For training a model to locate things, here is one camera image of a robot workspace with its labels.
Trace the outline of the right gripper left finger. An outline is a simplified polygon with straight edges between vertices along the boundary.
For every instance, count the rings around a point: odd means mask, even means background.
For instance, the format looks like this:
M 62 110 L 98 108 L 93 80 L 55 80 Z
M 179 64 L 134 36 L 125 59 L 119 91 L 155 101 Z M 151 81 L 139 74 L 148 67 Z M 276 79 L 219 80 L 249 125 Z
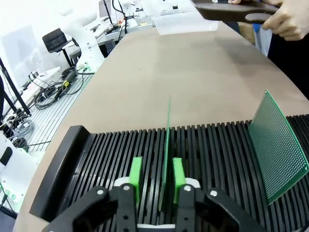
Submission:
M 142 157 L 134 157 L 128 181 L 107 190 L 96 186 L 43 228 L 44 232 L 93 232 L 116 217 L 118 232 L 138 230 Z

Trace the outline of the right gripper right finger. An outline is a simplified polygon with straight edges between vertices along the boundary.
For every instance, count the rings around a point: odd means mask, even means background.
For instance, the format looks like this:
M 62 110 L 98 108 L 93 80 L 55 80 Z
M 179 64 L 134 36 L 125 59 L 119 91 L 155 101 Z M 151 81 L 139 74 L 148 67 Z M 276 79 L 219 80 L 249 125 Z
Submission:
M 223 191 L 203 191 L 186 183 L 181 158 L 173 158 L 175 199 L 177 204 L 176 232 L 197 232 L 197 218 L 218 232 L 264 232 L 255 219 Z

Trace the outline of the person's left hand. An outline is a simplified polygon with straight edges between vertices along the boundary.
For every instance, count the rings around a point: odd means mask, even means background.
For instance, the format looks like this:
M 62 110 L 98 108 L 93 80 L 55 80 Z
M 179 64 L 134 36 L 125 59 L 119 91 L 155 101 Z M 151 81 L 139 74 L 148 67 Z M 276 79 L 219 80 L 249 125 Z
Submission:
M 302 40 L 309 33 L 308 0 L 266 0 L 279 9 L 262 25 L 264 30 L 272 30 L 286 41 Z

